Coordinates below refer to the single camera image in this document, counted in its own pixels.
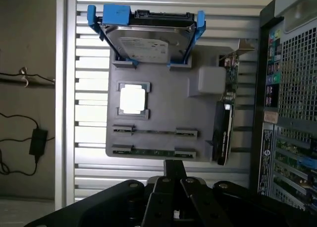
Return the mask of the black PC case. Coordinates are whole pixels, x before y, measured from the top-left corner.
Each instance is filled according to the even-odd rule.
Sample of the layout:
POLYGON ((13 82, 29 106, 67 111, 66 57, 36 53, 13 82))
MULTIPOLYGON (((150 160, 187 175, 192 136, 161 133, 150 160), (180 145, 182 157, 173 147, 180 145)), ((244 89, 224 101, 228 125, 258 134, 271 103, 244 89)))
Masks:
POLYGON ((317 0, 260 12, 250 189, 317 215, 317 0))

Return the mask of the blue disk caddy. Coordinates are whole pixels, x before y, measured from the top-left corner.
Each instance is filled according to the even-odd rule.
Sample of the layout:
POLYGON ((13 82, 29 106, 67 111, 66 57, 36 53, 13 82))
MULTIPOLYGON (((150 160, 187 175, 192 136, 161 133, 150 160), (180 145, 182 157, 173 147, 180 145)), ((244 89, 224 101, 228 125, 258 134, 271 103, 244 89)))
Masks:
MULTIPOLYGON (((97 10, 96 6, 94 6, 94 5, 88 6, 88 8, 87 8, 87 20, 88 20, 89 27, 99 35, 99 38, 101 41, 106 41, 106 40, 104 39, 104 34, 101 31, 100 26, 99 26, 100 20, 102 20, 106 24, 117 24, 117 23, 118 24, 125 24, 125 23, 127 23, 126 18, 129 16, 128 14, 130 12, 133 12, 131 10, 131 7, 128 5, 116 5, 116 4, 104 4, 102 16, 97 16, 96 10, 97 10)), ((190 53, 191 53, 192 49, 194 48, 196 42, 200 39, 200 37, 203 35, 203 33, 206 30, 206 20, 205 20, 204 11, 200 10, 197 12, 197 14, 194 14, 194 16, 195 16, 195 21, 197 23, 197 28, 195 30, 194 40, 193 40, 192 46, 190 48, 190 53)), ((115 52, 114 52, 114 58, 116 61, 128 61, 128 62, 133 63, 134 65, 138 65, 140 63, 140 62, 134 62, 132 60, 119 60, 119 59, 117 59, 115 52)))

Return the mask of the silver CPU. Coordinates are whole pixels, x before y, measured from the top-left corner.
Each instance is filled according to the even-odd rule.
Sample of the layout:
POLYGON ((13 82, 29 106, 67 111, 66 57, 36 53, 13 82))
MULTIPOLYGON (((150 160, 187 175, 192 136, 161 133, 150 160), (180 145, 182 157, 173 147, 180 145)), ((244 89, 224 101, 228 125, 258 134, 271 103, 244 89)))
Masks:
POLYGON ((124 114, 141 114, 145 110, 146 90, 141 85, 125 84, 120 90, 119 108, 124 114))

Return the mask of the green RAM stick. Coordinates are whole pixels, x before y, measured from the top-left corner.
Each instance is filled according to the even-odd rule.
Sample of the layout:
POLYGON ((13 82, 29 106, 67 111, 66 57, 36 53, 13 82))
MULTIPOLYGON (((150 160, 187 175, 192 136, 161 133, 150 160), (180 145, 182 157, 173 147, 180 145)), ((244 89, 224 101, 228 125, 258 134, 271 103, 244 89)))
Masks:
POLYGON ((155 157, 177 157, 177 158, 195 158, 195 151, 169 151, 169 150, 148 150, 148 149, 131 149, 131 150, 113 150, 114 154, 136 155, 136 156, 155 156, 155 157))
POLYGON ((129 134, 161 134, 161 135, 175 135, 175 136, 185 136, 185 137, 196 137, 198 131, 188 131, 188 130, 176 130, 176 131, 155 131, 155 130, 124 130, 124 129, 115 129, 116 133, 129 133, 129 134))

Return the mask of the black graphics card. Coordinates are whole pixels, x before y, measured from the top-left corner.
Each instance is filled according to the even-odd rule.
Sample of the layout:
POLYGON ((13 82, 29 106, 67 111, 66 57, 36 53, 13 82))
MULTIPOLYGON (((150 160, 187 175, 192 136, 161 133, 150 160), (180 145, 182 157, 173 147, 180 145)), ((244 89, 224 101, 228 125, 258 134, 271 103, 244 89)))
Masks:
POLYGON ((219 56, 219 65, 225 69, 225 90, 216 103, 211 144, 212 160, 221 166, 227 163, 231 152, 230 142, 238 90, 239 57, 254 51, 257 47, 256 43, 256 39, 239 39, 236 50, 219 56))

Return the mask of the grey parts rack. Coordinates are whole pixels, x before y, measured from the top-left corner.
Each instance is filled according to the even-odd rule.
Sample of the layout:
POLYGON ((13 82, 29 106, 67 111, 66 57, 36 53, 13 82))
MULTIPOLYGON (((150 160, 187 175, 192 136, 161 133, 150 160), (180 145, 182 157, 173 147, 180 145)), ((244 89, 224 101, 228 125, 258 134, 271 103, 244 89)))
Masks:
POLYGON ((212 137, 216 103, 225 90, 225 69, 219 56, 229 48, 196 46, 187 65, 165 65, 112 60, 109 69, 106 154, 110 157, 212 160, 212 137), (124 114, 119 108, 120 90, 125 84, 146 90, 145 110, 124 114), (115 129, 198 131, 196 137, 161 134, 116 133, 115 129), (113 150, 195 151, 196 157, 155 157, 114 154, 113 150))

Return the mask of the black power adapter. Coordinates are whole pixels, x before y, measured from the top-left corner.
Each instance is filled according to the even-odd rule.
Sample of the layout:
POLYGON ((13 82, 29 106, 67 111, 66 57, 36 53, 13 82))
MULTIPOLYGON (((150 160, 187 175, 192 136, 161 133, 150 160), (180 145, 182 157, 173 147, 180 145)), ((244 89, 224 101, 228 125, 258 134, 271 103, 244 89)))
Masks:
POLYGON ((40 157, 44 154, 48 131, 36 128, 32 132, 29 155, 40 157))

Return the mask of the metal hook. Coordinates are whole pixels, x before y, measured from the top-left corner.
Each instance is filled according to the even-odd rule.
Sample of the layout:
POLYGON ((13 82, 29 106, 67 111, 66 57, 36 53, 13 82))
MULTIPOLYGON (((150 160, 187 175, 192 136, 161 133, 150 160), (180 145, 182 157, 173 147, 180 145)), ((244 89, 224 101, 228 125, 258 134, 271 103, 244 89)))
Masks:
POLYGON ((22 76, 21 77, 21 80, 23 80, 25 82, 25 88, 28 87, 29 85, 29 81, 28 81, 28 78, 27 78, 27 67, 22 67, 20 70, 19 70, 19 74, 22 76))

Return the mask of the silver hard disk drive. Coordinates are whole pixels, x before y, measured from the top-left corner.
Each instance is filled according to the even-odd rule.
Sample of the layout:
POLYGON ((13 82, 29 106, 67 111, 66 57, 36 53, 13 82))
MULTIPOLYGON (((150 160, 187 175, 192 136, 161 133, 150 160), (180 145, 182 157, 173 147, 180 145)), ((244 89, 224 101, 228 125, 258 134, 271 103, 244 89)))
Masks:
POLYGON ((186 63, 197 23, 192 13, 130 12, 125 24, 99 26, 119 60, 143 63, 186 63))

